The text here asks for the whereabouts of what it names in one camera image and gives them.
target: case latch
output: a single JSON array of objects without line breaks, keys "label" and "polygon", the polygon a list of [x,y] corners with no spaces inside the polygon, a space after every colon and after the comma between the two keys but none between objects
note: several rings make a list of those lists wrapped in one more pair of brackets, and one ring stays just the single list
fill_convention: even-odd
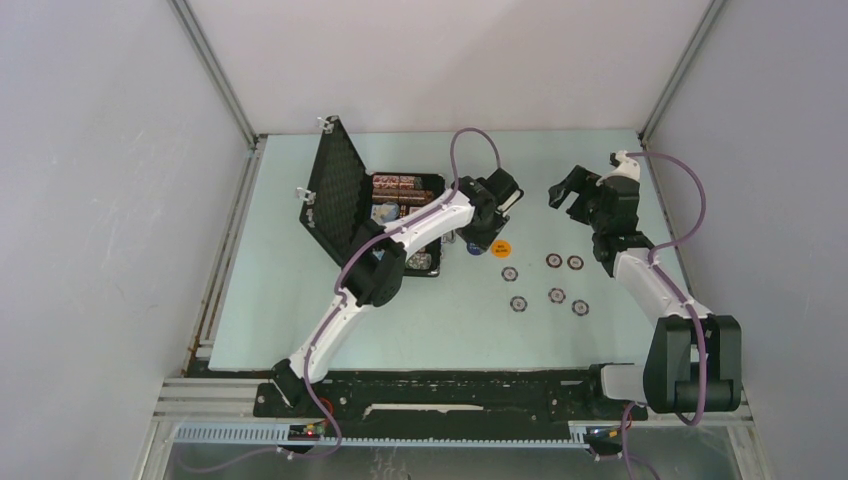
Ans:
[{"label": "case latch", "polygon": [[301,202],[306,202],[307,205],[315,203],[315,192],[309,191],[303,187],[297,187],[295,196]]},{"label": "case latch", "polygon": [[332,121],[334,119],[335,117],[327,117],[327,119],[318,117],[318,120],[315,122],[315,126],[323,130],[324,133],[333,133],[335,125],[333,125]]}]

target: orange sticker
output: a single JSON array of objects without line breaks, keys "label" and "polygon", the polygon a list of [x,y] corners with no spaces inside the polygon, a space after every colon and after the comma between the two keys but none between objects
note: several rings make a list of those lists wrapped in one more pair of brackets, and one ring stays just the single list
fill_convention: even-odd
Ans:
[{"label": "orange sticker", "polygon": [[512,253],[512,247],[509,243],[503,240],[498,240],[492,244],[492,255],[498,258],[506,258],[510,253]]}]

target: black pegboard lid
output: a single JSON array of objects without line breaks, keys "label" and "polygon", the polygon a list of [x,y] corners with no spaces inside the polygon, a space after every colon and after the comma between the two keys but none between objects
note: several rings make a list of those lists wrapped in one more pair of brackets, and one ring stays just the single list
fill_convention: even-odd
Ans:
[{"label": "black pegboard lid", "polygon": [[304,202],[300,223],[342,266],[357,227],[368,215],[371,177],[339,117],[326,121],[307,187],[315,197]]}]

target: metal bracket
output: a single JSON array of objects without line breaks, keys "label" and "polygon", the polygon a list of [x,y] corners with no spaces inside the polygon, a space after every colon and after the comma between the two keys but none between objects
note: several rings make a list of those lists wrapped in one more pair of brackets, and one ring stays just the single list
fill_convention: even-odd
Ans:
[{"label": "metal bracket", "polygon": [[307,190],[303,187],[297,187],[295,190],[295,196],[301,202],[306,202],[307,205],[312,205],[315,203],[315,192]]},{"label": "metal bracket", "polygon": [[454,243],[456,242],[456,231],[451,230],[450,232],[442,235],[442,243]]},{"label": "metal bracket", "polygon": [[330,123],[332,120],[334,120],[334,117],[327,117],[327,119],[318,117],[318,121],[315,123],[318,128],[324,131],[324,133],[333,133],[333,128],[335,128],[335,125]]}]

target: black poker chip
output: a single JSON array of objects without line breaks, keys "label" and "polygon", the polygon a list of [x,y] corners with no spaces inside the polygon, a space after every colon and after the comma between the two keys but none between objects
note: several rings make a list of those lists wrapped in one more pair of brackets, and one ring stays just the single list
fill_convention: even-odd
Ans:
[{"label": "black poker chip", "polygon": [[507,282],[514,282],[518,278],[518,270],[515,267],[504,267],[501,270],[501,277]]},{"label": "black poker chip", "polygon": [[574,314],[578,317],[588,315],[589,304],[584,302],[583,300],[575,300],[574,303],[571,304],[571,311],[574,312]]},{"label": "black poker chip", "polygon": [[578,257],[577,255],[572,255],[568,257],[568,260],[566,260],[566,262],[568,263],[568,268],[572,270],[580,270],[581,268],[583,268],[583,259]]},{"label": "black poker chip", "polygon": [[551,268],[559,268],[562,266],[562,257],[556,253],[549,253],[548,256],[545,257],[545,263],[547,263]]},{"label": "black poker chip", "polygon": [[527,300],[524,297],[515,296],[509,301],[509,306],[514,312],[523,312],[527,310]]},{"label": "black poker chip", "polygon": [[552,288],[550,292],[548,292],[548,298],[553,303],[562,303],[565,301],[565,290],[561,288]]}]

